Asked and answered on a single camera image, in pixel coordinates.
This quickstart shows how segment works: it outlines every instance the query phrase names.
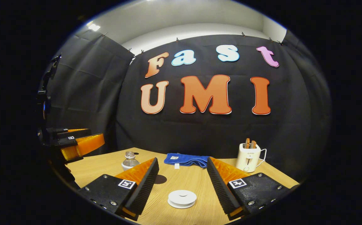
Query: white ceiling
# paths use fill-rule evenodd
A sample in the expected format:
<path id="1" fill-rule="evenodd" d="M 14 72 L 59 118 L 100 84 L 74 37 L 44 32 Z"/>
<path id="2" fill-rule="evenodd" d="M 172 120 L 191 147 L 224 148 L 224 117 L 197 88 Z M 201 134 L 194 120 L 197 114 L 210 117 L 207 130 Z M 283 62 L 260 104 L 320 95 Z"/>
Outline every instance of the white ceiling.
<path id="1" fill-rule="evenodd" d="M 136 0 L 102 13 L 93 23 L 119 44 L 184 24 L 216 23 L 263 31 L 263 14 L 231 0 Z"/>

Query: wooden table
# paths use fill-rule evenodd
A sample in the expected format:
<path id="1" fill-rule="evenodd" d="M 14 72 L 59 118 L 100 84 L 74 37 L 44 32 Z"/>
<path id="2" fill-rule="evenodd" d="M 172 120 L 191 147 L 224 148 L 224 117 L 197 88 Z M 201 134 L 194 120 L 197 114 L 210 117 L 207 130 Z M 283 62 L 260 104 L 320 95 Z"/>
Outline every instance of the wooden table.
<path id="1" fill-rule="evenodd" d="M 165 183 L 153 186 L 137 223 L 142 225 L 223 225 L 230 222 L 221 208 L 207 170 L 196 165 L 180 166 L 180 169 L 174 169 L 174 165 L 164 163 L 166 154 L 130 148 L 104 155 L 85 157 L 83 160 L 69 163 L 67 167 L 74 175 L 75 182 L 82 188 L 102 174 L 115 176 L 123 172 L 121 163 L 125 159 L 126 151 L 139 153 L 135 158 L 140 163 L 156 157 L 159 164 L 158 174 L 167 178 Z M 237 161 L 236 158 L 220 160 L 231 165 L 235 165 Z M 263 162 L 251 174 L 255 173 L 264 173 L 287 188 L 299 184 L 267 162 Z M 170 206 L 167 203 L 168 194 L 176 190 L 194 192 L 197 195 L 195 205 L 183 209 Z"/>

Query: blue letter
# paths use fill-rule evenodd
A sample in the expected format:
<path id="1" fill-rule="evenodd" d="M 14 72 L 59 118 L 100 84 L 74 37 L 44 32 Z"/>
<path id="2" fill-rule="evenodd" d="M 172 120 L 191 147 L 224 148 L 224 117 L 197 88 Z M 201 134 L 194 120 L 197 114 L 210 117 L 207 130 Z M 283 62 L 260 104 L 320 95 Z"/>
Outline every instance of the blue letter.
<path id="1" fill-rule="evenodd" d="M 218 55 L 219 60 L 223 62 L 235 62 L 239 59 L 239 54 L 237 53 L 238 48 L 233 45 L 219 45 L 216 48 L 216 51 L 221 55 Z"/>
<path id="2" fill-rule="evenodd" d="M 171 65 L 173 65 L 175 67 L 181 66 L 182 64 L 189 65 L 196 61 L 196 59 L 194 58 L 194 51 L 192 51 L 192 50 L 180 51 L 180 52 L 176 53 L 174 55 L 174 57 L 176 57 L 176 58 L 173 59 L 173 61 L 171 61 Z"/>

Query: white disc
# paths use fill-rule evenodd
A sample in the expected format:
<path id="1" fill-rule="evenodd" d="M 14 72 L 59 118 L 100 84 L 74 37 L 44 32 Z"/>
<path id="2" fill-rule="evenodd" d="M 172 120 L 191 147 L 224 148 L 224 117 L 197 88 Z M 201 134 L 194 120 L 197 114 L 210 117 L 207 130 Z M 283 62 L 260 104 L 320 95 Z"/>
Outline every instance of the white disc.
<path id="1" fill-rule="evenodd" d="M 192 191 L 177 190 L 168 195 L 168 203 L 175 208 L 188 208 L 195 204 L 196 194 Z"/>

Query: white label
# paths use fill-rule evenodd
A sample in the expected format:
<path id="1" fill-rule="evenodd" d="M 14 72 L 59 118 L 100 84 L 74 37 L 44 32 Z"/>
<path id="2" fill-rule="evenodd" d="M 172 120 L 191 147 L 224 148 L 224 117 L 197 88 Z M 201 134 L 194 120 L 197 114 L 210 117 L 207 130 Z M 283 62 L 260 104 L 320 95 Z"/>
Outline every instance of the white label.
<path id="1" fill-rule="evenodd" d="M 119 184 L 122 188 L 131 189 L 133 185 L 135 185 L 134 181 L 122 180 Z"/>
<path id="2" fill-rule="evenodd" d="M 229 183 L 231 184 L 231 186 L 232 186 L 234 189 L 246 185 L 245 181 L 243 181 L 242 179 L 237 179 L 237 180 L 235 180 L 235 181 L 230 181 Z"/>

